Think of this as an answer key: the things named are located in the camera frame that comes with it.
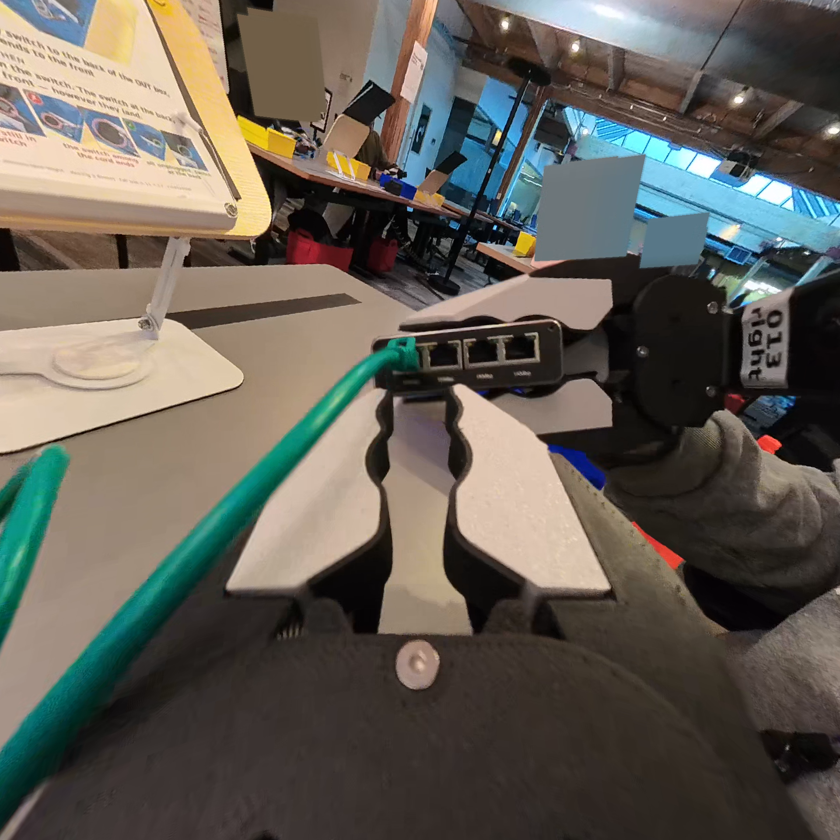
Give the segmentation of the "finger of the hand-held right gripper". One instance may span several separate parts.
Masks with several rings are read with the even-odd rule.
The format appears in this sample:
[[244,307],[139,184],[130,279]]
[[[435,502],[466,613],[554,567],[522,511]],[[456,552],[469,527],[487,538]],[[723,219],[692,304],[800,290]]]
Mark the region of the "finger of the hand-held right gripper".
[[525,425],[536,435],[577,433],[613,425],[613,401],[593,379],[568,380],[557,391],[527,403]]
[[609,279],[522,275],[416,311],[401,323],[400,330],[442,329],[471,319],[515,322],[539,316],[574,330],[590,331],[612,307],[613,283]]

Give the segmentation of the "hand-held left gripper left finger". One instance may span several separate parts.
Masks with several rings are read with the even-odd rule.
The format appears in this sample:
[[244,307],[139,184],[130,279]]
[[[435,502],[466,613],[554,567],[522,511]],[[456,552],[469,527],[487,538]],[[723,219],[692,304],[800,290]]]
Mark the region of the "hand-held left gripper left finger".
[[379,628],[392,572],[383,487],[393,398],[354,398],[273,492],[225,585],[227,595],[338,603],[358,634]]

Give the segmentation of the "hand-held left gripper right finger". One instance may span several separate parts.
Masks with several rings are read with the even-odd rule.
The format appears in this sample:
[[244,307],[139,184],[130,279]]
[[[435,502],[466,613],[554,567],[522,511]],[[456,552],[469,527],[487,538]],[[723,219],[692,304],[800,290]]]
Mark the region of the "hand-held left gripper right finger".
[[444,572],[474,631],[501,602],[527,618],[555,599],[601,601],[613,588],[548,446],[465,385],[446,396]]

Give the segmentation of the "black network switch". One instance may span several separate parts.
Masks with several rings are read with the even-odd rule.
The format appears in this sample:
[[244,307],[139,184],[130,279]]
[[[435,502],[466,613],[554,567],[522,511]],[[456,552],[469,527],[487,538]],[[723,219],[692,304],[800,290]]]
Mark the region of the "black network switch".
[[377,388],[394,395],[444,393],[454,385],[481,392],[527,392],[565,377],[560,322],[533,318],[414,332],[417,368],[383,371]]

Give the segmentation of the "wooden desk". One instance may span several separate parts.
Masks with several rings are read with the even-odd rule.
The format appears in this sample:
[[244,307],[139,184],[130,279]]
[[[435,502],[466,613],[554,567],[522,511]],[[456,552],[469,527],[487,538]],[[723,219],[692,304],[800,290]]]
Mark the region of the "wooden desk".
[[421,214],[426,221],[436,218],[460,221],[462,218],[461,213],[455,213],[444,206],[396,195],[372,180],[342,175],[341,171],[321,161],[300,156],[287,158],[254,143],[246,144],[256,160],[265,162],[276,171],[276,178],[287,184],[290,193],[312,195],[327,204],[351,207],[366,215],[390,214],[395,207],[405,207]]
[[519,275],[529,275],[535,270],[557,266],[562,260],[536,260],[531,256],[519,255],[509,245],[478,243],[476,251],[490,259],[515,270]]

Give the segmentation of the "white document stand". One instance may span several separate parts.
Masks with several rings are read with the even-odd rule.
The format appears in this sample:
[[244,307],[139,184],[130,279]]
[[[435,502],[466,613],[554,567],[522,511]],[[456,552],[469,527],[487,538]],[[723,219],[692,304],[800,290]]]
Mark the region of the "white document stand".
[[181,2],[2,2],[2,228],[165,236],[130,318],[2,332],[2,454],[201,400],[244,376],[168,319],[194,238],[253,239],[270,204]]
[[417,187],[417,191],[428,195],[440,193],[448,178],[466,161],[466,156],[459,151],[451,153],[426,175]]
[[355,158],[371,125],[394,102],[395,99],[389,91],[374,81],[367,80],[326,133],[319,153],[322,162],[327,165],[329,151],[338,151]]

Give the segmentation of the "black pole stand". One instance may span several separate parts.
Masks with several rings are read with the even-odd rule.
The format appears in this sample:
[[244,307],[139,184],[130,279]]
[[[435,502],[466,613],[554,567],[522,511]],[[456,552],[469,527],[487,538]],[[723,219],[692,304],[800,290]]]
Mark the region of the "black pole stand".
[[453,270],[456,268],[459,252],[462,249],[462,246],[466,241],[467,234],[469,233],[469,229],[476,218],[481,200],[487,191],[492,172],[499,162],[510,128],[529,84],[531,82],[535,82],[538,83],[539,86],[543,86],[546,83],[550,83],[550,74],[547,73],[543,67],[540,67],[529,60],[512,57],[507,61],[507,68],[516,77],[520,78],[521,82],[518,87],[516,97],[513,100],[503,131],[501,132],[500,139],[487,166],[486,173],[482,179],[476,198],[469,210],[469,215],[462,219],[458,227],[457,235],[454,237],[453,244],[448,252],[448,263],[445,273],[441,275],[438,272],[430,271],[426,274],[426,281],[429,289],[440,300],[454,297],[460,292],[460,286],[451,279],[451,275]]

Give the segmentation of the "wooden pillar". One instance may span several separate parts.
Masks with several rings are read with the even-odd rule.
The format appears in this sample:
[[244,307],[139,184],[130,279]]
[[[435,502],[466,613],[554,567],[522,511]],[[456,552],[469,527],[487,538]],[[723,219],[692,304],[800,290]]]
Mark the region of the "wooden pillar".
[[423,83],[437,7],[438,1],[412,1],[408,9],[391,85],[394,101],[385,111],[381,131],[385,155],[394,163],[401,159],[408,119]]

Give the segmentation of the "black badge reel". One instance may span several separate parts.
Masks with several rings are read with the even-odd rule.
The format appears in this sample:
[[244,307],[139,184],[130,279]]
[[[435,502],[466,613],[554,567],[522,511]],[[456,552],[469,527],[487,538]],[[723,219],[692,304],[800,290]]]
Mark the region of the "black badge reel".
[[763,749],[784,784],[837,766],[839,737],[823,732],[762,730]]

